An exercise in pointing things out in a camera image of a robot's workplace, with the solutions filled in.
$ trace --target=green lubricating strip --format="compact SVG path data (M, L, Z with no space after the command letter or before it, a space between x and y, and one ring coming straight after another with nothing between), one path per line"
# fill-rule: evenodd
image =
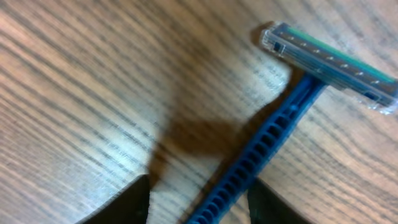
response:
M291 28L289 26L287 28L287 32L290 32L291 34L293 34L293 35L295 35L297 37L300 37L301 39L307 40L307 41L311 42L312 44L319 46L320 49L324 49L326 51L329 51L330 53L335 54L340 59L346 61L347 64L351 64L351 65L353 65L355 67L358 67L358 68L362 69L364 72L367 72L369 75L372 75L372 76L374 76L377 79L380 79L380 80L382 80L384 82L389 82L389 83L394 83L395 82L395 80L393 78L391 78L388 75L380 72L379 70L373 68L372 66L369 66L369 65L367 65L367 64L365 64L365 63L363 63L363 62L361 62L359 60L353 59L352 57L350 57L350 56L348 56L348 55L346 55L346 54L334 49L333 47L330 47L329 45L327 45L327 44L325 44L323 42L320 42L319 40L311 37L308 34L300 32L299 30Z

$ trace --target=razor blade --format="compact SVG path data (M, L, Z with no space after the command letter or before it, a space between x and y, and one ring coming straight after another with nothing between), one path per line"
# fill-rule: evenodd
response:
M262 31L261 45L325 83L355 93L360 102L384 114L398 107L398 80L283 22Z

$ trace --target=wood grain surface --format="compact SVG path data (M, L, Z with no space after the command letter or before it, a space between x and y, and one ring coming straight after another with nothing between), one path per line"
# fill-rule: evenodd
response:
M78 222L148 172L148 223L183 221L298 76L255 46L259 26L398 78L397 15L395 0L0 0L0 223ZM260 177L314 223L398 223L397 127L328 87ZM245 196L222 223L249 223Z

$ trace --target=dark object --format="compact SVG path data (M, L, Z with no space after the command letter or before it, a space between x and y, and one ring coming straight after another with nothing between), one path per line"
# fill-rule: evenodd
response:
M248 191L251 224L309 224L267 185L256 179Z
M99 211L95 211L81 223L145 224L148 217L149 192L149 177L142 175L118 197L105 203Z
M218 223L277 153L324 87L322 81L306 73L279 109L260 127L243 149L239 159L229 167L186 223Z

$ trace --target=wooden table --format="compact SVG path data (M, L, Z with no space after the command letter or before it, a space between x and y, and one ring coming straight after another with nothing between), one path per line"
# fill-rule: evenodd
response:
M398 77L393 0L0 7L0 223L77 222L148 170L148 223L180 222L294 71L253 43L268 21ZM398 223L397 127L329 87L260 176L315 223ZM222 223L248 215L242 196Z

